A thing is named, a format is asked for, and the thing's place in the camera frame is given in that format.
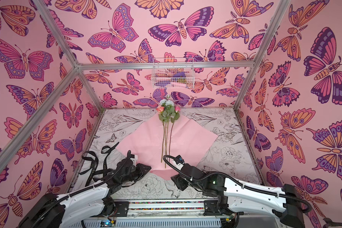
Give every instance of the pink wrapping paper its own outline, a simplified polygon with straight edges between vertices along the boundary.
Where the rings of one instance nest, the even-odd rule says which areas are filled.
[[[185,162],[196,166],[217,137],[196,121],[181,115],[173,126],[170,155],[174,157],[181,155]],[[131,150],[132,154],[138,155],[137,163],[151,166],[151,173],[165,180],[171,180],[171,176],[176,175],[177,172],[169,166],[165,168],[164,161],[161,163],[162,138],[163,125],[158,114],[155,114],[142,123],[135,132],[125,137],[117,149],[125,156],[128,150]],[[167,154],[169,154],[169,144],[167,144]]]

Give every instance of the metal beam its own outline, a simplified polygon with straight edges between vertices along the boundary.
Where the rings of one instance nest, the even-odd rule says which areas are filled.
[[[90,98],[93,100],[94,104],[98,108],[98,110],[101,110],[102,106],[100,104],[98,96],[96,96],[95,91],[91,87],[89,81],[86,79],[85,75],[83,74],[83,71],[79,71],[79,78],[82,82],[82,84],[85,86],[85,89],[87,93],[89,94]]]
[[[29,135],[38,127],[43,118],[45,118],[48,111],[55,104],[60,95],[62,95],[62,93],[64,92],[64,89],[71,83],[71,81],[76,75],[77,70],[72,69],[68,73],[68,75],[62,81],[60,81],[60,83],[56,86],[53,92],[35,111],[35,113],[30,117],[30,119],[27,122],[25,122],[23,127],[21,127],[21,129],[13,137],[13,139],[10,140],[10,142],[0,152],[0,173],[5,168],[5,166],[11,161],[11,159],[15,156],[15,154],[23,145],[25,140],[29,137]]]
[[[72,67],[77,67],[79,64],[76,60],[74,54],[72,53],[71,49],[67,45],[67,42],[62,35],[61,31],[56,25],[55,20],[53,19],[50,11],[48,10],[47,6],[44,4],[43,0],[33,0],[35,6],[37,7],[38,12],[42,16],[43,20],[46,22],[48,28],[52,32],[53,37],[56,39],[56,42],[61,47],[65,57],[69,61]]]
[[[262,61],[265,55],[265,52],[267,51],[267,48],[269,47],[270,42],[272,38],[274,37],[274,34],[276,30],[278,29],[280,22],[285,15],[286,9],[289,7],[289,3],[290,3],[290,0],[280,0],[274,15],[272,16],[270,20],[270,25],[264,35],[260,48],[257,51],[257,54],[255,56],[255,66],[253,66],[253,68],[250,71],[248,71],[246,79],[244,80],[244,83],[242,85],[241,91],[239,92],[237,100],[234,103],[234,110],[237,110],[240,104],[242,103],[243,97],[246,94],[250,83],[255,77],[255,73],[257,69],[259,68],[260,62]]]
[[[153,63],[104,63],[104,64],[82,64],[80,70],[120,70],[120,69],[152,69]],[[158,67],[183,68],[185,62],[160,62]],[[206,67],[253,67],[254,61],[220,61],[220,62],[194,62],[194,68]]]

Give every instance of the pink sheet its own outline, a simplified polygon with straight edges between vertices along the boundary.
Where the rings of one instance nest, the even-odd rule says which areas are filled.
[[[169,135],[172,123],[169,123]],[[181,115],[175,121],[171,137],[171,156],[181,155],[185,162],[196,166],[204,157],[214,140],[218,136],[202,126],[196,121],[190,120]],[[166,166],[162,161],[162,138],[163,125],[155,114],[148,121],[142,123],[132,134],[125,137],[117,146],[117,149],[127,155],[128,150],[132,154],[138,155],[137,163],[151,166],[151,173],[165,179],[171,180],[171,176],[177,172]],[[169,144],[167,144],[167,154],[169,154]]]

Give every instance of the floral print table surface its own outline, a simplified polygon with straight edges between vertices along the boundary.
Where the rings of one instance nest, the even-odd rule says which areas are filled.
[[[106,154],[101,154],[105,145],[113,146],[127,135],[134,132],[139,125],[156,113],[155,109],[109,109],[96,132],[96,138],[90,150],[98,158],[98,170],[102,169]],[[184,108],[181,114],[195,120],[201,126],[218,135],[218,138],[205,153],[197,167],[203,171],[221,171],[240,180],[259,184],[259,175],[248,153],[241,134],[240,126],[232,108]],[[108,168],[116,168],[116,164],[124,156],[114,150],[107,158]],[[91,162],[84,161],[81,171],[87,170]],[[90,174],[79,175],[73,190],[85,186]],[[172,199],[172,198],[206,198],[200,192],[188,187],[185,191],[177,189],[170,180],[164,180],[148,173],[133,186],[122,188],[112,195],[114,199]]]

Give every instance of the white wire basket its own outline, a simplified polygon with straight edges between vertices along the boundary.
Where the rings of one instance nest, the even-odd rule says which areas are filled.
[[[172,60],[173,62],[168,62],[168,58],[154,59],[151,75],[152,88],[193,89],[195,82],[194,59],[173,58]]]

